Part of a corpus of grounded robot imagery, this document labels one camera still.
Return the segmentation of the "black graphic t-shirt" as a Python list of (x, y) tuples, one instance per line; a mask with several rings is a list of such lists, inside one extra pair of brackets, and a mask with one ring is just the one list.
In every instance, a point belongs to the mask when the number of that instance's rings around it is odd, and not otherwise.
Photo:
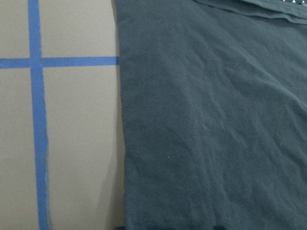
[(307, 4), (115, 6), (125, 229), (306, 229)]

